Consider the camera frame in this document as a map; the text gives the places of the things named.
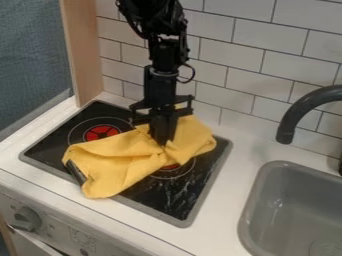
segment faucet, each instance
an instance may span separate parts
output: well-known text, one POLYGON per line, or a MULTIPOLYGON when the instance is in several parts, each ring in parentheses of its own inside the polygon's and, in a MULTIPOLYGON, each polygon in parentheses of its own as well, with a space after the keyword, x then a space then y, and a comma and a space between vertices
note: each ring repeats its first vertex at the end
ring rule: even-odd
POLYGON ((300 98, 285 113, 276 140, 281 144, 291 144, 299 121, 311 110, 333 101, 342 101, 342 85, 327 86, 300 98))

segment knob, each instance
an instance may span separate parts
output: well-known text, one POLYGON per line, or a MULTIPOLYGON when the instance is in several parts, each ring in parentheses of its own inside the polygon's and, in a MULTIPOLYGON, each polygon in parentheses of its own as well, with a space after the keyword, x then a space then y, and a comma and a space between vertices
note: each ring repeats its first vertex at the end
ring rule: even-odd
POLYGON ((22 207, 14 214, 15 221, 11 225, 13 228, 34 232, 42 226, 39 215, 29 207, 22 207))

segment stovetop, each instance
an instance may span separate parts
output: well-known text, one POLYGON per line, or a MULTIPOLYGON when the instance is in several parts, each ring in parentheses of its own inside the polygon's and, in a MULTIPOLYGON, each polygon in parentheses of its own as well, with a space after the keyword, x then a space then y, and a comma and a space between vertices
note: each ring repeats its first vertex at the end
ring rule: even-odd
MULTIPOLYGON (((61 162, 69 145, 130 131, 134 129, 128 121, 130 116, 126 109, 94 101, 30 146, 20 159, 76 183, 61 162)), ((183 166, 164 167, 113 199, 175 226, 190 226, 231 148, 229 141, 215 138, 217 147, 213 151, 183 166)))

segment subway tile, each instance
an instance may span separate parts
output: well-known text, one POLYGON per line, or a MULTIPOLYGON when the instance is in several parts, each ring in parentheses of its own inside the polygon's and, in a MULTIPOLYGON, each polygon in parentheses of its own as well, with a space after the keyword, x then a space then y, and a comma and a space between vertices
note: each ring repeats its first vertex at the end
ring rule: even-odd
POLYGON ((303 129, 296 129, 292 145, 335 158, 342 153, 342 140, 303 129))
POLYGON ((122 61, 141 67, 151 64, 148 49, 122 44, 122 61))
MULTIPOLYGON (((318 90, 319 86, 311 85, 311 84, 303 84, 303 83, 295 83, 293 87, 293 91, 290 98, 290 103, 294 103, 299 100, 301 97, 306 94, 318 90)), ((342 102, 331 102, 328 104, 324 104, 317 108, 318 110, 324 110, 326 112, 334 113, 337 115, 342 115, 342 102)))
POLYGON ((287 101, 292 81, 229 68, 227 88, 248 92, 267 98, 287 101))
POLYGON ((107 39, 99 39, 100 42, 100 56, 114 60, 121 59, 120 43, 110 41, 107 39))
POLYGON ((338 65, 299 56, 266 52, 262 73, 317 85, 332 85, 338 65))
MULTIPOLYGON (((234 127, 239 131, 254 134, 274 141, 279 124, 258 117, 223 109, 221 125, 234 127)), ((316 132, 296 129, 293 146, 339 158, 342 153, 342 140, 316 132)))
POLYGON ((222 109, 221 125, 234 127, 239 131, 274 141, 279 124, 255 116, 222 109))
POLYGON ((202 60, 231 67, 259 71, 263 50, 235 44, 202 39, 202 60))
POLYGON ((185 9, 203 10, 203 0, 181 0, 180 2, 185 9))
POLYGON ((196 94, 196 82, 191 81, 187 84, 178 83, 177 84, 177 94, 178 95, 194 95, 196 94))
POLYGON ((97 18, 97 26, 98 35, 100 37, 123 43, 144 46, 144 40, 136 35, 132 28, 125 22, 97 18))
POLYGON ((124 96, 132 100, 142 100, 144 98, 144 88, 141 85, 123 82, 124 96))
POLYGON ((273 21, 296 27, 342 33, 341 13, 341 4, 313 0, 278 0, 273 21))
POLYGON ((203 12, 186 11, 188 33, 194 36, 231 41, 234 19, 203 12))
MULTIPOLYGON (((227 67, 198 60, 190 60, 189 64, 192 65, 196 70, 196 81, 224 87, 227 67)), ((184 66, 180 68, 180 75, 182 77, 189 78, 191 74, 192 72, 189 68, 184 66)))
POLYGON ((314 90, 318 90, 319 88, 322 88, 322 87, 317 86, 317 85, 312 85, 312 84, 304 84, 304 83, 295 82, 292 93, 291 93, 291 97, 290 97, 290 103, 295 103, 304 95, 314 90))
POLYGON ((200 38, 197 36, 188 36, 188 46, 190 48, 189 57, 198 59, 199 58, 199 45, 200 38))
MULTIPOLYGON (((286 111, 291 107, 291 104, 256 97, 253 115, 280 122, 286 111)), ((316 130, 321 112, 313 110, 303 117, 299 122, 298 127, 308 130, 316 130)))
POLYGON ((123 87, 121 80, 103 76, 103 89, 106 92, 123 96, 123 87))
POLYGON ((198 101, 193 102, 193 107, 194 114, 199 119, 209 123, 219 124, 221 108, 198 101))
POLYGON ((342 65, 340 65, 340 70, 337 74, 335 85, 342 84, 342 65))
POLYGON ((97 16, 118 19, 118 8, 113 0, 96 0, 97 16))
POLYGON ((271 21, 274 0, 206 0, 205 11, 242 17, 253 20, 271 21))
POLYGON ((234 43, 300 54, 307 30, 237 19, 234 43))
POLYGON ((342 116, 324 113, 318 132, 342 138, 342 116))
POLYGON ((310 31, 304 55, 342 62, 342 35, 310 31))
POLYGON ((143 68, 103 58, 101 59, 101 66, 104 75, 136 84, 142 84, 144 81, 143 68))
POLYGON ((198 83, 196 99, 220 107, 250 113, 254 96, 204 83, 198 83))

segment cloth fold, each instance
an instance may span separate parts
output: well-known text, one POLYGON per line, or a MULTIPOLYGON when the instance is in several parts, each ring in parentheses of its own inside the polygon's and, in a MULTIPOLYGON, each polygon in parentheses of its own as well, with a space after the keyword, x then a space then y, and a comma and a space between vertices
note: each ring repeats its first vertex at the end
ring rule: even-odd
POLYGON ((129 188, 164 166, 184 165, 213 150, 216 141, 195 116, 178 120, 174 140, 159 146, 148 125, 105 139, 71 145, 62 159, 72 160, 87 177, 82 190, 88 198, 107 198, 129 188))

